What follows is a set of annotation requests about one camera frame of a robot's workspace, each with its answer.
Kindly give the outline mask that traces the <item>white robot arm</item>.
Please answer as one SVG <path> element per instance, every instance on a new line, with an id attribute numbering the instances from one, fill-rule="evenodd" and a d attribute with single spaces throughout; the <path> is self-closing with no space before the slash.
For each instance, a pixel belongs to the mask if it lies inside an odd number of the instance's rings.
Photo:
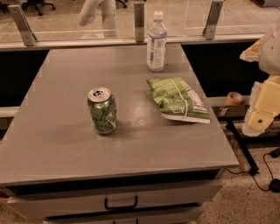
<path id="1" fill-rule="evenodd" d="M 280 18 L 240 58 L 257 61 L 259 69 L 269 75 L 263 83 L 254 83 L 242 126 L 244 135 L 258 137 L 280 114 Z"/>

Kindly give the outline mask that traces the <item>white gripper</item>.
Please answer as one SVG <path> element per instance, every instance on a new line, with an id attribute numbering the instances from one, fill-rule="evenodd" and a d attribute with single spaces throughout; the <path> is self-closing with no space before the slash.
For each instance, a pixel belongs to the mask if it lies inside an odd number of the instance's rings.
<path id="1" fill-rule="evenodd" d="M 262 39 L 243 51 L 240 59 L 247 62 L 259 60 Z M 248 137 L 258 137 L 280 114 L 280 76 L 271 75 L 264 83 L 255 82 L 249 98 L 249 109 L 244 118 L 242 132 Z"/>

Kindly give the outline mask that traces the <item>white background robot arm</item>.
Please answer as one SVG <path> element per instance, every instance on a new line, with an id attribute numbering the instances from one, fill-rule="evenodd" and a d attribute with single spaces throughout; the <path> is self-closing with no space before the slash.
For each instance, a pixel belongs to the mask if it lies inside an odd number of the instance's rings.
<path id="1" fill-rule="evenodd" d="M 98 11 L 101 13 L 103 36 L 105 38 L 118 38 L 115 0 L 85 0 L 78 16 L 78 25 L 84 27 L 93 23 Z"/>

